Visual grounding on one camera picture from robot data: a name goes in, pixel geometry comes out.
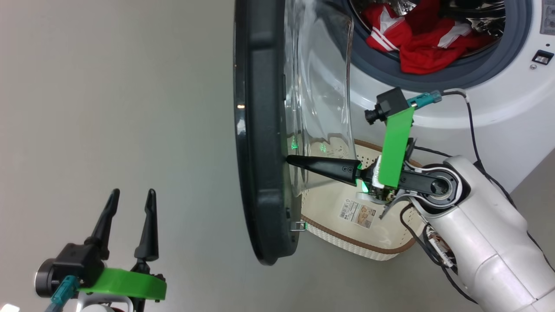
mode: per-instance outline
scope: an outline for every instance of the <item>teal cable connector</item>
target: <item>teal cable connector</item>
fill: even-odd
[[[415,106],[416,109],[422,108],[426,105],[441,102],[441,93],[439,91],[432,91],[430,93],[422,93],[417,97],[407,100],[408,106]]]
[[[79,279],[73,275],[66,276],[50,298],[51,303],[45,312],[61,312],[77,289],[79,289]]]

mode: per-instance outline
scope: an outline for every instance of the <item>white sticker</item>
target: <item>white sticker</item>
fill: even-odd
[[[358,203],[352,199],[345,199],[339,218],[356,223],[361,227],[370,228],[376,210],[367,205]]]

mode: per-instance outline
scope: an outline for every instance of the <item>beige plastic basket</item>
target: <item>beige plastic basket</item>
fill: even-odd
[[[359,140],[355,144],[364,168],[381,154],[376,145]],[[301,218],[308,223],[307,230],[339,248],[373,260],[389,260],[410,248],[415,241],[399,220],[407,203],[396,204],[380,219],[384,207],[357,199],[356,193],[361,191],[360,187],[344,183],[304,191]],[[405,213],[404,220],[416,233],[422,232],[424,223],[414,209]]]

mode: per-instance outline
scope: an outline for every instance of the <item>laundry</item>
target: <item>laundry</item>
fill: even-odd
[[[366,43],[378,51],[398,51],[405,73],[430,74],[494,40],[469,24],[440,18],[439,12],[440,0],[421,0],[402,17],[389,4],[373,3],[362,13],[372,24]]]

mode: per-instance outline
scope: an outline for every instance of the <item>white robot arm cover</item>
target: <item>white robot arm cover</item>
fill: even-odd
[[[555,272],[527,234],[527,222],[463,157],[446,160],[470,186],[441,214],[415,205],[453,251],[458,276],[485,312],[555,312]]]

